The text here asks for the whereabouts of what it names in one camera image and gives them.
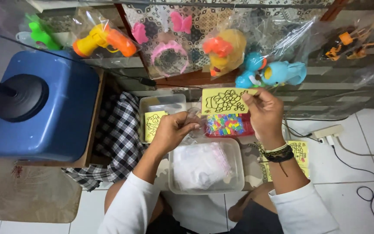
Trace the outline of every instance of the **black stand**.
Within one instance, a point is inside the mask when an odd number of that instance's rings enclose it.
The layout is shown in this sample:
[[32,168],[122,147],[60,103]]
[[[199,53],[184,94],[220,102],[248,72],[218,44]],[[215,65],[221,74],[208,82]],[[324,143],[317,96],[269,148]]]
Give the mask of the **black stand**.
[[40,77],[15,75],[0,83],[0,118],[22,122],[38,114],[47,102],[49,87]]

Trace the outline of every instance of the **black and white checkered fabric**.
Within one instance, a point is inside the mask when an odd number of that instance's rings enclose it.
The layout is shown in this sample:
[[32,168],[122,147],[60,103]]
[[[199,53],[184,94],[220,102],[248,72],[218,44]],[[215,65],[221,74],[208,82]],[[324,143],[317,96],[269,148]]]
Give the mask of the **black and white checkered fabric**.
[[92,191],[101,181],[117,182],[126,178],[141,159],[145,146],[140,140],[139,100],[137,97],[112,90],[103,93],[92,155],[110,157],[107,168],[63,168],[83,188]]

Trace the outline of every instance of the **pink headband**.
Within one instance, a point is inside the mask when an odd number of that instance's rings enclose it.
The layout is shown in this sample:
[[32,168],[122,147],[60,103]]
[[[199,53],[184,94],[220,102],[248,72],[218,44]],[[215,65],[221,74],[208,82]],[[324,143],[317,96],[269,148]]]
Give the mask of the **pink headband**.
[[[169,77],[169,74],[166,74],[162,71],[160,71],[155,65],[154,65],[154,62],[155,62],[155,58],[156,57],[159,57],[164,50],[169,50],[169,49],[174,49],[174,51],[177,53],[177,52],[180,52],[182,55],[184,56],[187,56],[187,52],[183,49],[183,47],[178,44],[176,41],[169,41],[167,44],[164,44],[163,42],[160,42],[157,47],[155,47],[155,49],[153,50],[153,53],[151,55],[151,64],[155,67],[155,69],[158,71],[158,73],[160,75],[163,75],[165,77]],[[180,74],[182,74],[184,72],[184,70],[187,68],[187,66],[189,65],[189,61],[187,59],[185,65],[183,66],[183,68],[180,70]]]

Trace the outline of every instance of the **hand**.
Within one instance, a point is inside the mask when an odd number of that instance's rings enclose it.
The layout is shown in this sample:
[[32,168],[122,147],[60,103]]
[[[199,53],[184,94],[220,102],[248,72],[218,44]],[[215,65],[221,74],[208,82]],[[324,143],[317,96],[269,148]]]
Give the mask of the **hand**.
[[274,150],[285,144],[282,136],[284,104],[263,88],[257,88],[255,96],[244,93],[243,101],[249,107],[255,135],[266,150]]
[[166,153],[175,149],[183,138],[192,130],[200,128],[200,118],[189,116],[187,111],[161,117],[153,142],[148,148],[156,149],[159,153]]

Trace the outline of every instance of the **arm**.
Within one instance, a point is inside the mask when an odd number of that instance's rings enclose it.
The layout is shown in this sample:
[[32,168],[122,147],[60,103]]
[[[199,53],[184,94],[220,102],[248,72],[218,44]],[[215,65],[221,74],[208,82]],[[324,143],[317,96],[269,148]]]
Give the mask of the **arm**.
[[[275,151],[284,146],[283,102],[263,88],[259,88],[255,96],[244,94],[242,98],[249,107],[255,135],[265,150]],[[281,163],[269,162],[269,168],[275,188],[269,196],[284,233],[339,233],[338,223],[295,158]]]
[[113,199],[98,234],[146,232],[160,193],[153,184],[161,159],[200,127],[198,118],[188,119],[191,123],[185,125],[187,116],[187,112],[180,112],[161,118],[153,142]]

